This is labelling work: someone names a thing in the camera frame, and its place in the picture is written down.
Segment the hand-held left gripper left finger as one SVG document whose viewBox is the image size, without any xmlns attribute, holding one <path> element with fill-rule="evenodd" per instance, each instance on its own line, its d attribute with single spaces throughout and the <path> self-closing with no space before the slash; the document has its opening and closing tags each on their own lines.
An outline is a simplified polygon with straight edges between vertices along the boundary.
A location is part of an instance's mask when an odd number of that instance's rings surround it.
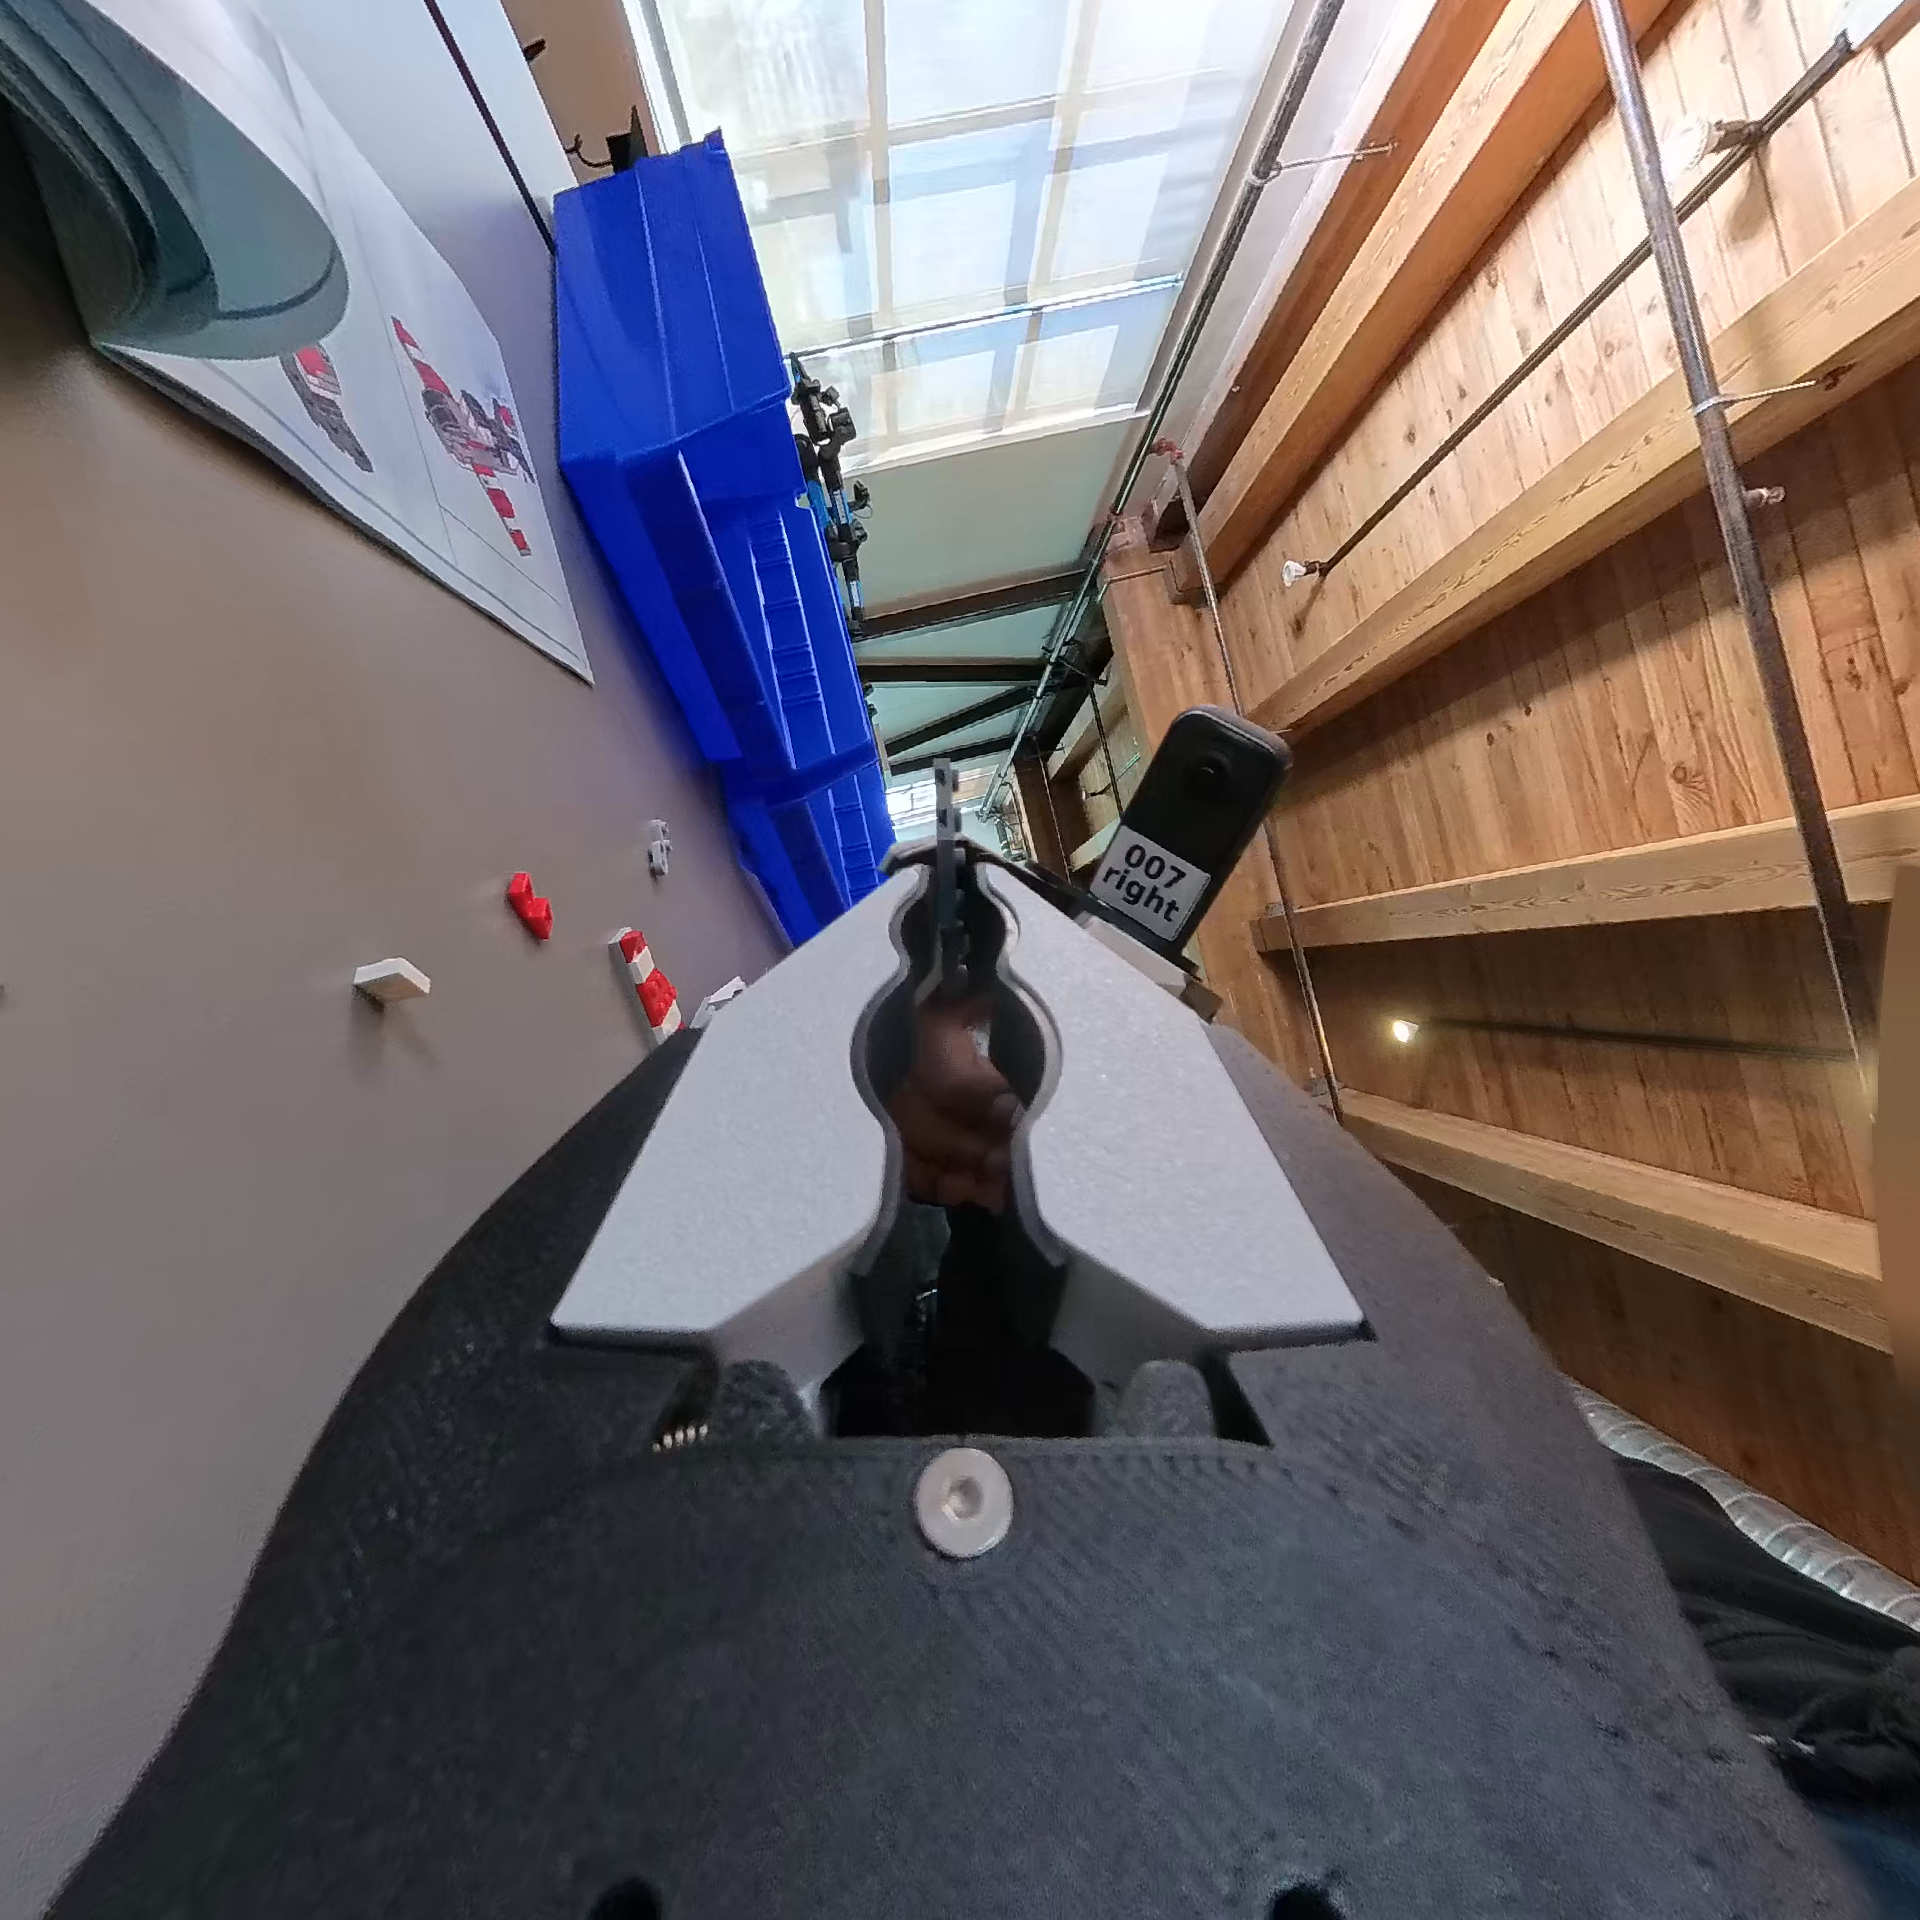
<svg viewBox="0 0 1920 1920">
<path fill-rule="evenodd" d="M 919 1053 L 932 890 L 928 862 L 904 864 L 694 1036 L 556 1340 L 769 1363 L 821 1413 L 901 1211 L 891 1100 Z"/>
</svg>

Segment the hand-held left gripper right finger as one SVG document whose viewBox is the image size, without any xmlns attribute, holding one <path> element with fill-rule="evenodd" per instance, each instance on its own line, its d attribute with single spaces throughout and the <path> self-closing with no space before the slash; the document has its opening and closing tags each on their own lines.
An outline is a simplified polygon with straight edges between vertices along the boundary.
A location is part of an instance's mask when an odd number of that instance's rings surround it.
<svg viewBox="0 0 1920 1920">
<path fill-rule="evenodd" d="M 985 1056 L 1018 1105 L 1003 1211 L 957 1229 L 957 1374 L 1082 1424 L 1138 1367 L 1336 1345 L 1367 1311 L 1212 1026 L 1009 869 L 971 873 Z"/>
</svg>

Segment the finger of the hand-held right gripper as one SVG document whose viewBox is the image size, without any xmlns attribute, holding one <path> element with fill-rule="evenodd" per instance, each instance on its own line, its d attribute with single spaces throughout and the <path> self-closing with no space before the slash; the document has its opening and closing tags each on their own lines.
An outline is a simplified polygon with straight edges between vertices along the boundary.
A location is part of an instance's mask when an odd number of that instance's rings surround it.
<svg viewBox="0 0 1920 1920">
<path fill-rule="evenodd" d="M 1187 962 L 1168 957 L 1150 942 L 1136 937 L 1124 926 L 1114 923 L 1093 909 L 1082 909 L 1074 913 L 1072 919 L 1094 942 L 1114 952 L 1118 960 L 1127 962 L 1135 971 L 1141 971 L 1142 977 L 1152 982 L 1156 988 L 1178 1000 L 1195 1014 L 1221 1012 L 1221 995 L 1214 993 L 1212 988 L 1196 971 L 1193 971 Z"/>
<path fill-rule="evenodd" d="M 879 862 L 879 875 L 892 878 L 910 866 L 932 866 L 938 855 L 938 839 L 928 836 L 910 841 L 897 841 Z M 1082 915 L 1082 887 L 1069 875 L 1058 875 L 1032 860 L 1015 860 L 994 848 L 985 845 L 972 836 L 957 839 L 960 864 L 966 869 L 986 871 L 998 867 L 1015 873 L 1026 887 L 1049 899 L 1066 915 Z"/>
</svg>

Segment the dark grey wedge plate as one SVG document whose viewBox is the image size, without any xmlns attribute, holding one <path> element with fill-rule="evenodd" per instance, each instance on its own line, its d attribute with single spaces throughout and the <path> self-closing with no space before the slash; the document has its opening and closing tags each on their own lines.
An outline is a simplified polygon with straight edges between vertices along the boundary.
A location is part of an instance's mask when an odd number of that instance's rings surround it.
<svg viewBox="0 0 1920 1920">
<path fill-rule="evenodd" d="M 960 1004 L 971 990 L 969 853 L 958 775 L 947 755 L 932 761 L 932 993 Z"/>
</svg>

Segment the grey desk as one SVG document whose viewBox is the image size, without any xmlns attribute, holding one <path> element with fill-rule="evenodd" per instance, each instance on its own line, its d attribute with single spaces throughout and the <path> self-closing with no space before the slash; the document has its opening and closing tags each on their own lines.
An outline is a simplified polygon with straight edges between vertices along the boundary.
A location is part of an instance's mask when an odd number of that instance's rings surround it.
<svg viewBox="0 0 1920 1920">
<path fill-rule="evenodd" d="M 4 1916 L 167 1740 L 396 1311 L 639 1064 L 613 932 L 694 995 L 770 956 L 550 450 L 590 682 L 108 366 L 36 212 L 12 180 Z M 432 992 L 358 995 L 385 957 Z"/>
</svg>

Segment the person's right hand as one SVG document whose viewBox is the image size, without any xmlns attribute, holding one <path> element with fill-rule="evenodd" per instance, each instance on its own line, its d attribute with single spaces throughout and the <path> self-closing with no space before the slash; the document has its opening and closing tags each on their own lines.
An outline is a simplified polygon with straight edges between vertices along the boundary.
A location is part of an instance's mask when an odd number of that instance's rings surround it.
<svg viewBox="0 0 1920 1920">
<path fill-rule="evenodd" d="M 928 1000 L 914 1057 L 885 1100 L 898 1136 L 903 1188 L 938 1208 L 1001 1214 L 1025 1105 L 990 1057 L 986 1002 Z"/>
</svg>

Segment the small blue plastic bin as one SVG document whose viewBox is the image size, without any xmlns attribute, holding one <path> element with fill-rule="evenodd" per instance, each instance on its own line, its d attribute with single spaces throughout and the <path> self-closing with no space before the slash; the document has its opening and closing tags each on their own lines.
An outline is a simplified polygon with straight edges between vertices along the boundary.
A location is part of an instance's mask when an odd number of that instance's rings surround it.
<svg viewBox="0 0 1920 1920">
<path fill-rule="evenodd" d="M 793 948 L 872 895 L 897 843 L 874 741 L 803 771 L 721 769 L 737 857 Z"/>
</svg>

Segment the red white toy plane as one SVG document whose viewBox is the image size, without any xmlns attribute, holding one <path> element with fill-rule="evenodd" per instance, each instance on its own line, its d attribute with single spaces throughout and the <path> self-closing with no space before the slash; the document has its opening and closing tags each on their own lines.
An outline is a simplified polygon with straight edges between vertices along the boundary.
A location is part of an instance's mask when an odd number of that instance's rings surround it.
<svg viewBox="0 0 1920 1920">
<path fill-rule="evenodd" d="M 636 926 L 620 926 L 610 940 L 610 949 L 618 970 L 631 982 L 642 1030 L 652 1044 L 664 1044 L 684 1032 L 706 1030 L 721 1009 L 749 990 L 747 980 L 735 976 L 700 998 L 689 1014 L 679 988 L 660 967 L 654 948 Z"/>
</svg>

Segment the large blue plastic bin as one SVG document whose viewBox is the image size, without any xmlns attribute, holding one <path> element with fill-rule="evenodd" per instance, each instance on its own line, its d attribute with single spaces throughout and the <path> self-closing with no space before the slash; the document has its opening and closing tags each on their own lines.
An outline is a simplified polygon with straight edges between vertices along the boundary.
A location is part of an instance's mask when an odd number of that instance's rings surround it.
<svg viewBox="0 0 1920 1920">
<path fill-rule="evenodd" d="M 699 752 L 879 761 L 722 132 L 554 201 L 558 457 Z"/>
</svg>

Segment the silver ceiling pipe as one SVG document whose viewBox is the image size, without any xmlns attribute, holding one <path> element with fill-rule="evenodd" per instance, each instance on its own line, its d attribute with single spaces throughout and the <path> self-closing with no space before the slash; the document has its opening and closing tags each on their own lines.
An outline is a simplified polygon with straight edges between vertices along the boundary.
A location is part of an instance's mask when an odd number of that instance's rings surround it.
<svg viewBox="0 0 1920 1920">
<path fill-rule="evenodd" d="M 1678 369 L 1691 397 L 1702 472 L 1730 565 L 1737 607 L 1789 787 L 1790 813 L 1813 887 L 1814 921 L 1829 957 L 1849 1047 L 1860 1080 L 1867 1082 L 1878 1006 L 1748 508 L 1748 486 L 1733 443 L 1729 421 L 1733 397 L 1718 382 L 1683 220 L 1669 191 L 1635 29 L 1621 1 L 1593 1 L 1591 9 L 1643 206 L 1647 241 L 1665 299 Z"/>
</svg>

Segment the large glass window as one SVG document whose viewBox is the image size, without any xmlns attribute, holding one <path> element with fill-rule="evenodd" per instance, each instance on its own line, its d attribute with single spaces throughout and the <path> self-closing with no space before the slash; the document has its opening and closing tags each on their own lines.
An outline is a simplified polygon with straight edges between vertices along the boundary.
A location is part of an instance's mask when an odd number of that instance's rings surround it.
<svg viewBox="0 0 1920 1920">
<path fill-rule="evenodd" d="M 1141 432 L 1294 4 L 627 4 L 837 387 L 872 607 L 1066 567 Z"/>
</svg>

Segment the open instruction booklet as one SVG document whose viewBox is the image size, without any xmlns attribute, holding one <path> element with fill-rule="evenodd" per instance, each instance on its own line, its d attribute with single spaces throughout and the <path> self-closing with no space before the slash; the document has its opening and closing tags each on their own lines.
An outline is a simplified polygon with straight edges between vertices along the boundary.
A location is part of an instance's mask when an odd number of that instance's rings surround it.
<svg viewBox="0 0 1920 1920">
<path fill-rule="evenodd" d="M 255 5 L 6 1 L 2 84 L 95 349 L 592 682 L 499 339 Z"/>
</svg>

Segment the person's dark jacket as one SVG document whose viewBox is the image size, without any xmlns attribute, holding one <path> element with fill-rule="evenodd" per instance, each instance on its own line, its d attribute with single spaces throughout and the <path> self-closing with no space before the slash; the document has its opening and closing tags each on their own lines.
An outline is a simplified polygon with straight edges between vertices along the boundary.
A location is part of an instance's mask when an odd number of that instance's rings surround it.
<svg viewBox="0 0 1920 1920">
<path fill-rule="evenodd" d="M 1918 1913 L 1918 1640 L 1752 1540 L 1698 1482 L 1619 1475 L 1709 1663 L 1874 1913 Z"/>
</svg>

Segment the black lamp rail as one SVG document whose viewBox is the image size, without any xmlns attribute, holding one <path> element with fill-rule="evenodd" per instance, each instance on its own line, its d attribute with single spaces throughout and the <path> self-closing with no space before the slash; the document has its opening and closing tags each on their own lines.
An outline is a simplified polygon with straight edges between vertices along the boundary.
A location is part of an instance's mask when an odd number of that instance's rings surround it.
<svg viewBox="0 0 1920 1920">
<path fill-rule="evenodd" d="M 1702 164 L 1692 170 L 1692 185 L 1689 185 L 1674 204 L 1676 222 L 1686 222 L 1735 177 L 1741 165 L 1760 155 L 1764 145 L 1783 132 L 1803 107 L 1813 105 L 1843 67 L 1873 44 L 1874 36 L 1883 36 L 1883 27 L 1843 27 L 1831 45 L 1824 48 L 1760 116 L 1705 123 L 1707 145 L 1700 157 L 1712 159 L 1712 164 Z M 1314 579 L 1326 578 L 1334 567 L 1344 563 L 1453 454 L 1469 443 L 1483 426 L 1494 420 L 1510 397 L 1519 395 L 1536 374 L 1546 371 L 1549 362 L 1573 342 L 1573 336 L 1591 324 L 1607 301 L 1625 291 L 1629 282 L 1639 276 L 1652 257 L 1655 245 L 1649 238 L 1627 251 L 1621 262 L 1596 282 L 1596 288 L 1582 295 L 1582 299 L 1577 299 L 1573 310 L 1552 324 L 1510 371 L 1501 375 L 1467 418 L 1435 443 L 1427 457 L 1411 467 L 1400 483 L 1395 486 L 1393 491 L 1387 491 L 1380 501 L 1338 539 L 1333 554 L 1313 559 L 1313 563 L 1321 563 Z"/>
</svg>

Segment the silver air duct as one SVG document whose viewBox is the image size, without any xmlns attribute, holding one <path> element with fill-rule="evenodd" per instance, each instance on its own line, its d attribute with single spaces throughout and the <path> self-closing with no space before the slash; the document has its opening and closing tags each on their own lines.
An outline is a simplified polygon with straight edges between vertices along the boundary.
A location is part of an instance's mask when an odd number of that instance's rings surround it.
<svg viewBox="0 0 1920 1920">
<path fill-rule="evenodd" d="M 1623 1462 L 1683 1478 L 1717 1502 L 1717 1508 L 1757 1547 L 1790 1571 L 1874 1613 L 1918 1630 L 1918 1585 L 1892 1571 L 1813 1519 L 1774 1500 L 1737 1473 L 1650 1426 L 1607 1396 L 1569 1382 L 1584 1421 L 1596 1440 Z"/>
</svg>

